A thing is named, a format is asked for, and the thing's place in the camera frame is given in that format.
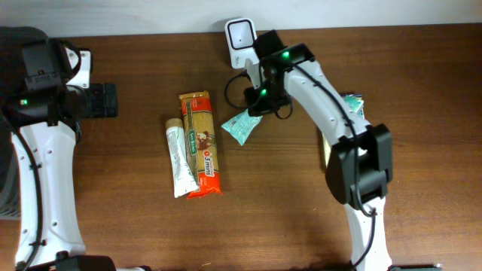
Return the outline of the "green plastic pouch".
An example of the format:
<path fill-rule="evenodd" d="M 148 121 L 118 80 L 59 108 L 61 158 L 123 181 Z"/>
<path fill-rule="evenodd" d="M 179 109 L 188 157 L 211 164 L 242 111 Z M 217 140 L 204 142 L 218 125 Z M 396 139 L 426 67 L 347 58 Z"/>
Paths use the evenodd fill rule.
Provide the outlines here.
<path fill-rule="evenodd" d="M 252 130 L 261 122 L 262 116 L 252 117 L 248 111 L 245 110 L 239 113 L 235 117 L 232 117 L 226 123 L 223 123 L 221 127 L 230 133 L 238 143 L 243 146 Z"/>

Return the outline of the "yellow white snack bag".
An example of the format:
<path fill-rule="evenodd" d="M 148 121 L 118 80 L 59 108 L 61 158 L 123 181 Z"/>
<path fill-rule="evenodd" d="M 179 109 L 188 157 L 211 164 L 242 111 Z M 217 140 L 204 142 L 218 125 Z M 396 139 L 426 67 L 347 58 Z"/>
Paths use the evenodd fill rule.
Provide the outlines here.
<path fill-rule="evenodd" d="M 345 95 L 361 95 L 362 94 L 342 94 L 341 97 L 343 99 L 343 96 Z M 326 139 L 325 135 L 322 134 L 322 139 L 323 139 L 323 150 L 324 150 L 324 159 L 325 159 L 325 168 L 328 168 L 328 161 L 329 157 L 331 155 L 331 146 L 328 143 L 328 140 Z"/>

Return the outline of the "orange spaghetti packet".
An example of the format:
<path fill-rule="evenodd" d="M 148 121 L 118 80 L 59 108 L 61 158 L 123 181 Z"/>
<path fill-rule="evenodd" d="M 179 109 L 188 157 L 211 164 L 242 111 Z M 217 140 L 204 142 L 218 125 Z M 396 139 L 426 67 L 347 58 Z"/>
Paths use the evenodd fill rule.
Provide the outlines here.
<path fill-rule="evenodd" d="M 211 193 L 221 193 L 221 176 L 213 120 L 212 103 L 208 91 L 179 96 L 185 131 L 186 156 L 198 188 L 188 199 Z"/>

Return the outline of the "small green tissue pack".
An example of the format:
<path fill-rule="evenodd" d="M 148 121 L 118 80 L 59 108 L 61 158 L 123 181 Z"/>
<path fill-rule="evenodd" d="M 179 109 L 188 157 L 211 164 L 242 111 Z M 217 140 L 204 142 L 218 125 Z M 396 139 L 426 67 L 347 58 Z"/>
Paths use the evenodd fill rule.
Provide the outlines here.
<path fill-rule="evenodd" d="M 364 114 L 364 104 L 361 95 L 345 95 L 343 100 L 348 104 L 348 106 L 360 117 L 365 117 Z"/>

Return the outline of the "white tube with tan cap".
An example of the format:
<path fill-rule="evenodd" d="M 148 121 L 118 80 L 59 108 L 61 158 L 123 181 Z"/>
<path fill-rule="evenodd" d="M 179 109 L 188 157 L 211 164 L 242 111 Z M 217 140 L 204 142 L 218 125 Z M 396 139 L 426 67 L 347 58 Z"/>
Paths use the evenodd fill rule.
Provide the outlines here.
<path fill-rule="evenodd" d="M 166 121 L 166 139 L 172 165 L 174 197 L 179 198 L 199 188 L 186 157 L 185 131 L 181 119 Z"/>

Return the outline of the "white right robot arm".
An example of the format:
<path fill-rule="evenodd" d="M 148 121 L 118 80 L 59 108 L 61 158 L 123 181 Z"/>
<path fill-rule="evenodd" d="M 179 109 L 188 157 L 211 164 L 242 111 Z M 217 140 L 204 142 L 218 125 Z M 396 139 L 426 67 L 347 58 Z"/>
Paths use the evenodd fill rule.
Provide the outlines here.
<path fill-rule="evenodd" d="M 331 149 L 325 180 L 346 212 L 352 269 L 388 270 L 383 211 L 392 180 L 391 132 L 348 106 L 305 44 L 287 47 L 272 30 L 259 35 L 252 48 L 258 63 L 245 65 L 252 82 L 245 91 L 249 115 L 278 114 L 293 101 L 303 107 Z"/>

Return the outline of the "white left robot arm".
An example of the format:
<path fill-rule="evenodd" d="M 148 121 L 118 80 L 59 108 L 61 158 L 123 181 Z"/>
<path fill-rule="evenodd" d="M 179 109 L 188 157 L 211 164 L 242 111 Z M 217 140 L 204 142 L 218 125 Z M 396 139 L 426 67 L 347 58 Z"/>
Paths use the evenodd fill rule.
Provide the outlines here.
<path fill-rule="evenodd" d="M 45 38 L 22 46 L 27 76 L 1 114 L 11 128 L 20 176 L 17 270 L 114 270 L 88 255 L 75 208 L 73 154 L 80 122 L 118 115 L 114 84 L 90 83 L 90 51 Z"/>

